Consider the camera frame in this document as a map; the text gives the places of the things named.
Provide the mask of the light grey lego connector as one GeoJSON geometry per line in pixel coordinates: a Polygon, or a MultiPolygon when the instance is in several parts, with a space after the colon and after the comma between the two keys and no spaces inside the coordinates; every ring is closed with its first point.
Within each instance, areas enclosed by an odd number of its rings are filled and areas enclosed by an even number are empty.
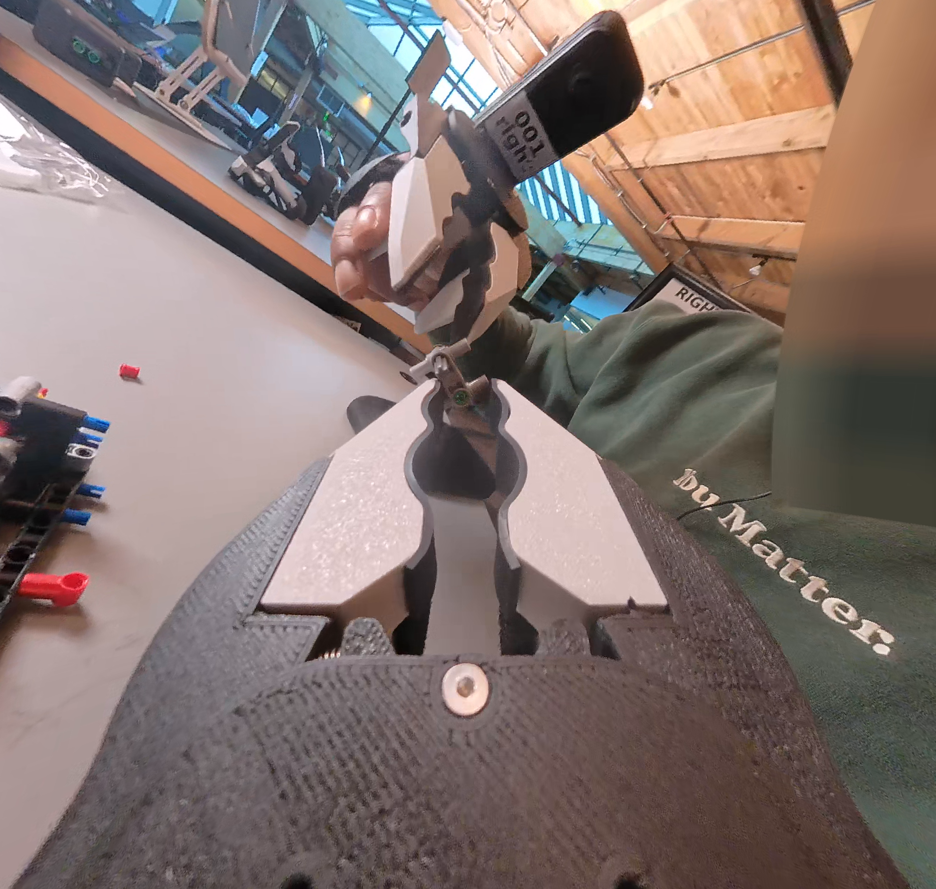
{"type": "Polygon", "coordinates": [[[447,346],[435,347],[422,361],[402,372],[404,379],[413,384],[425,380],[436,380],[445,393],[447,403],[460,409],[476,408],[485,404],[489,397],[490,383],[486,376],[481,375],[474,380],[466,380],[459,368],[460,358],[470,353],[472,347],[468,339],[459,340],[447,346]],[[466,389],[472,397],[472,403],[459,407],[452,400],[452,393],[466,389]]]}

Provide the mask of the crumpled clear plastic bag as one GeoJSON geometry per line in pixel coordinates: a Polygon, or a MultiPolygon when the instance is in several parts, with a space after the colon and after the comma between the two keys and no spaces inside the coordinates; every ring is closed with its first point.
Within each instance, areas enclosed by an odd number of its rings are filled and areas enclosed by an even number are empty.
{"type": "Polygon", "coordinates": [[[12,193],[113,209],[125,206],[122,184],[2,97],[1,195],[12,193]]]}

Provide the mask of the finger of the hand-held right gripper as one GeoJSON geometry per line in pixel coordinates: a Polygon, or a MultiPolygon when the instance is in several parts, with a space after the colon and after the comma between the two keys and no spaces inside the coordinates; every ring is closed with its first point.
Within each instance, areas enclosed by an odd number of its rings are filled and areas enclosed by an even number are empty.
{"type": "Polygon", "coordinates": [[[489,232],[489,250],[463,281],[460,338],[480,338],[507,309],[521,284],[521,238],[489,232]]]}
{"type": "Polygon", "coordinates": [[[391,182],[387,239],[390,299],[415,310],[416,331],[448,326],[472,334],[471,263],[447,272],[472,232],[467,199],[472,191],[472,125],[417,94],[404,111],[410,153],[391,182]]]}

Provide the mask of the black framed sign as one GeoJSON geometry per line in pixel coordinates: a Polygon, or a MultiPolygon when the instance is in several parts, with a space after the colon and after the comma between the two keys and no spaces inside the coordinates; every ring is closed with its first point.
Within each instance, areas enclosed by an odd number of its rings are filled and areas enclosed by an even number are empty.
{"type": "Polygon", "coordinates": [[[657,274],[625,308],[625,312],[633,312],[653,301],[667,302],[687,314],[713,310],[754,313],[724,291],[674,263],[657,274]]]}

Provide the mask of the black white machine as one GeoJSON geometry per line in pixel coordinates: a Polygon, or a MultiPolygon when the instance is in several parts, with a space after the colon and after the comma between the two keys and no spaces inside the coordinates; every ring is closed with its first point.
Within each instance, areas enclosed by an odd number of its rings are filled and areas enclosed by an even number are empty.
{"type": "Polygon", "coordinates": [[[328,165],[331,148],[317,125],[290,120],[235,157],[228,176],[288,220],[305,226],[334,221],[349,175],[343,155],[336,167],[328,165]]]}

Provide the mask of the person's green sweatshirt torso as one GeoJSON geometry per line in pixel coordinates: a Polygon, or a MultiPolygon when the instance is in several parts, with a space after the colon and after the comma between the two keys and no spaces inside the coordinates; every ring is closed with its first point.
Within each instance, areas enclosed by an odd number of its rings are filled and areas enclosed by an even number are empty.
{"type": "Polygon", "coordinates": [[[934,887],[934,530],[793,509],[690,467],[635,481],[754,603],[872,832],[934,887]]]}

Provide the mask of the person's right forearm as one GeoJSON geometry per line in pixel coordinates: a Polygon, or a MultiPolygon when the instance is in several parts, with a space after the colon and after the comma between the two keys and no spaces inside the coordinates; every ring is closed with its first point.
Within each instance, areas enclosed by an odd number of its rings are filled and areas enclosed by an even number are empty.
{"type": "Polygon", "coordinates": [[[769,486],[780,343],[737,310],[653,301],[581,334],[508,308],[459,365],[509,383],[645,489],[690,467],[748,495],[769,486]]]}

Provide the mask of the white easel stand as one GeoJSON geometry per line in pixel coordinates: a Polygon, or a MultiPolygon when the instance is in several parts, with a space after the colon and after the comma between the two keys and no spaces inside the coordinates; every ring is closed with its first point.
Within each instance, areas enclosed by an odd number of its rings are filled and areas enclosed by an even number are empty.
{"type": "Polygon", "coordinates": [[[233,107],[228,96],[240,97],[262,45],[258,32],[263,0],[202,0],[197,21],[170,22],[155,28],[161,43],[181,35],[197,38],[195,49],[163,76],[155,89],[135,82],[134,98],[158,108],[207,140],[213,136],[195,116],[201,104],[221,96],[223,114],[233,107]]]}

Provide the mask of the wooden edged grey table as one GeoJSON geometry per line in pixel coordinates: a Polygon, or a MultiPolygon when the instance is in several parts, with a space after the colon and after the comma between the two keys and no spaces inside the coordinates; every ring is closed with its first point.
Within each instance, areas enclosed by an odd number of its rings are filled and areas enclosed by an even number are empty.
{"type": "Polygon", "coordinates": [[[388,305],[339,298],[330,264],[331,229],[286,220],[228,175],[235,154],[142,111],[41,47],[32,27],[1,17],[2,94],[66,145],[142,197],[332,316],[361,323],[382,344],[429,351],[411,319],[388,305]]]}

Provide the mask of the black box with green rings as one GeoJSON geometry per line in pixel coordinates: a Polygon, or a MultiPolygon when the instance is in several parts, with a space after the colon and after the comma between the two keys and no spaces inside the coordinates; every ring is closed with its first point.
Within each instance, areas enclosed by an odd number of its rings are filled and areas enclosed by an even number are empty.
{"type": "Polygon", "coordinates": [[[71,0],[39,0],[32,25],[38,45],[83,76],[111,87],[133,87],[141,57],[71,0]]]}

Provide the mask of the person's right hand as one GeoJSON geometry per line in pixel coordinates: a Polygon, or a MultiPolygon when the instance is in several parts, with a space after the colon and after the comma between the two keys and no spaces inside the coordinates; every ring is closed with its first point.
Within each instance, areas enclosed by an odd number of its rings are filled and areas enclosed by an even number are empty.
{"type": "Polygon", "coordinates": [[[392,302],[419,312],[429,297],[419,290],[394,291],[388,254],[376,252],[389,238],[390,203],[391,183],[379,182],[336,220],[331,239],[336,290],[346,302],[392,302]]]}

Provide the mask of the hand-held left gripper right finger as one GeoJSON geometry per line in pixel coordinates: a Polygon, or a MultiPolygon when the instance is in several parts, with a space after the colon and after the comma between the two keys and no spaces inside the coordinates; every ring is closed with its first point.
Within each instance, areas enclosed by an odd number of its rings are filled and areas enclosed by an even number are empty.
{"type": "Polygon", "coordinates": [[[590,643],[604,617],[667,614],[598,454],[505,381],[494,380],[490,393],[500,649],[535,651],[558,622],[590,643]]]}

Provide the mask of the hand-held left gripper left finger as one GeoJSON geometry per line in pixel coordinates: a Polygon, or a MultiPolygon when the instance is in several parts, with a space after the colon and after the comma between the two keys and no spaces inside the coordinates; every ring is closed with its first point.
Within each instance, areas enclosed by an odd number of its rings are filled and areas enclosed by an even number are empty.
{"type": "Polygon", "coordinates": [[[432,512],[415,458],[441,418],[442,387],[418,385],[338,448],[273,569],[264,614],[376,620],[397,651],[424,651],[436,585],[432,512]]]}

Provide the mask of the black lego chassis assembly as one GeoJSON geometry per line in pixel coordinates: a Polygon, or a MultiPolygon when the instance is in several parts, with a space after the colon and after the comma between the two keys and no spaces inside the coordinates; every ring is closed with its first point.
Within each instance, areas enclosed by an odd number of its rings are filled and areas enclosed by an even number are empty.
{"type": "Polygon", "coordinates": [[[106,420],[52,401],[31,376],[1,393],[1,614],[18,599],[67,608],[87,589],[84,573],[49,574],[36,566],[53,537],[85,528],[105,488],[87,480],[110,430],[106,420]]]}

